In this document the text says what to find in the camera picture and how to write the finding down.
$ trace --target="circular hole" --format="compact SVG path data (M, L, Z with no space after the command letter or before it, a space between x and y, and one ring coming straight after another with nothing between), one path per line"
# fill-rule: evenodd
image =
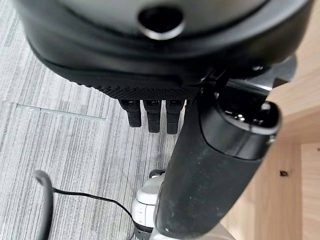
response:
M182 33L184 16L179 9L157 6L144 9L138 16L142 33L151 39L167 40Z

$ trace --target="black cable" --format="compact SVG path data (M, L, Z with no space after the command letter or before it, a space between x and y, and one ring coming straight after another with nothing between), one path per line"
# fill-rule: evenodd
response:
M52 192L52 183L49 176L44 171L37 170L33 173L33 176L44 188L42 224L40 226L38 240L47 240L49 238L54 214L54 193Z
M57 189L55 187L52 187L52 190L54 193L57 193L57 194L71 195L71 196L83 196L83 197L87 197L87 198L91 198L91 199L98 199L98 200L117 204L120 208L122 208L129 215L129 217L131 218L132 221L134 220L132 218L132 214L121 203L117 202L116 200L105 198L102 196L95 196L95 195L91 195L89 193L84 193L84 192L63 191L63 190Z
M129 215L133 224L135 225L135 221L132 217L132 214L121 203L117 202L116 200L101 197L101 196L95 196L95 195L91 195L84 192L63 191L63 190L57 189L52 186L49 176L44 171L41 171L41 170L36 170L33 173L33 176L44 187L44 205L43 205L42 224L40 227L38 240L49 239L49 234L50 234L50 229L51 229L51 224L53 219L53 210L54 210L54 193L69 195L69 196L83 196L87 198L114 203L118 205L120 208L122 208Z

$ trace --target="striped carpet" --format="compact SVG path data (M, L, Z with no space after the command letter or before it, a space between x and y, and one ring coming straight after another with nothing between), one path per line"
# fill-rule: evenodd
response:
M0 240L34 240L43 191L34 170L56 188L112 198L131 208L137 188L165 168L177 136L128 126L118 102L70 83L32 54L9 0L0 0ZM53 240L126 240L128 216L112 203L55 195Z

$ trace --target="textured grip surface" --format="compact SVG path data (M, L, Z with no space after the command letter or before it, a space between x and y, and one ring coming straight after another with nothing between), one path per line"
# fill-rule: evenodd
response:
M187 114L155 216L158 231L175 239L193 239L209 232L230 210L261 163L210 147L202 134L197 103ZM216 137L224 140L223 135Z

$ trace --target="light wood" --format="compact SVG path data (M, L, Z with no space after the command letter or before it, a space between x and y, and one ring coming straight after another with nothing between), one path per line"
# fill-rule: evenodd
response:
M315 1L311 21L297 51L295 80L274 89L269 100L283 113L280 139L297 143L320 141L320 0Z
M320 142L303 144L302 209L303 240L320 236Z
M300 145L276 143L222 224L236 240L301 240ZM280 176L280 171L289 177Z

